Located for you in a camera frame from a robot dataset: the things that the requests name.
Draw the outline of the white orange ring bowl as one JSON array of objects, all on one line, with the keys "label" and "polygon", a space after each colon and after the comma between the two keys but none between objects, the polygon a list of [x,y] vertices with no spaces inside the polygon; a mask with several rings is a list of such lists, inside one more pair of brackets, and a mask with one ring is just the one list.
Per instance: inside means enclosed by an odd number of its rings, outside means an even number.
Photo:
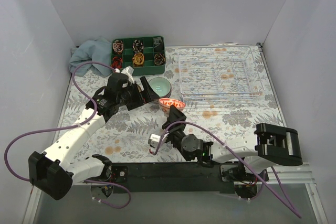
[{"label": "white orange ring bowl", "polygon": [[185,108],[185,103],[176,99],[171,98],[161,98],[159,99],[159,107],[163,114],[168,117],[171,106],[176,107],[178,110],[183,111]]}]

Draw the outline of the pale green bowl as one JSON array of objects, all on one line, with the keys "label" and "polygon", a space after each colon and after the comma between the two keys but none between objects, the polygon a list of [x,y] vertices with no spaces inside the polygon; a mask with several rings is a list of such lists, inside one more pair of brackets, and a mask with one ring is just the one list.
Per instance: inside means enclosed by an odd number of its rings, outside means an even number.
[{"label": "pale green bowl", "polygon": [[155,77],[149,81],[151,88],[159,95],[163,96],[172,92],[171,83],[163,77]]}]

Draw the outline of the red diamond pattern bowl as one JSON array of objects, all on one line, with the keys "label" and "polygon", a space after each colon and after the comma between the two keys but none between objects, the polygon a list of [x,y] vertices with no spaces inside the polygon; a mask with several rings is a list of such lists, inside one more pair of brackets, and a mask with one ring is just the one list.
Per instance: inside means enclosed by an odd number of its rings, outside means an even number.
[{"label": "red diamond pattern bowl", "polygon": [[169,92],[168,94],[163,95],[163,96],[160,96],[159,98],[160,98],[160,99],[162,99],[162,98],[170,98],[171,93],[172,93],[172,92]]}]

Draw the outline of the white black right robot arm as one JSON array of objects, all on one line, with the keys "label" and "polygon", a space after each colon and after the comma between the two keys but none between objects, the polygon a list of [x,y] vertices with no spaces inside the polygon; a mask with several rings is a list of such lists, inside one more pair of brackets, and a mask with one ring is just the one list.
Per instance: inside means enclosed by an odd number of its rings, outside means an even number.
[{"label": "white black right robot arm", "polygon": [[238,176],[251,180],[274,165],[303,164],[298,131],[267,123],[259,123],[249,137],[221,140],[209,130],[188,123],[183,112],[171,106],[158,145],[170,142],[186,161],[194,159],[202,166],[223,164],[232,159],[241,163]]}]

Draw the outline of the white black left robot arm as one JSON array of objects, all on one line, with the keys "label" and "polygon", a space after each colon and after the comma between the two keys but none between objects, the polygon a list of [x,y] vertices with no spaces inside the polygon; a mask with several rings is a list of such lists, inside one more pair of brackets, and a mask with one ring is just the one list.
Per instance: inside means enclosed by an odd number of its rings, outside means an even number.
[{"label": "white black left robot arm", "polygon": [[42,153],[33,152],[28,159],[29,181],[55,200],[62,199],[73,184],[93,179],[107,182],[112,176],[112,162],[105,156],[94,154],[84,161],[72,160],[82,146],[117,114],[119,107],[133,110],[158,100],[146,77],[140,87],[126,73],[113,73],[106,86],[98,89],[73,128],[64,133]]}]

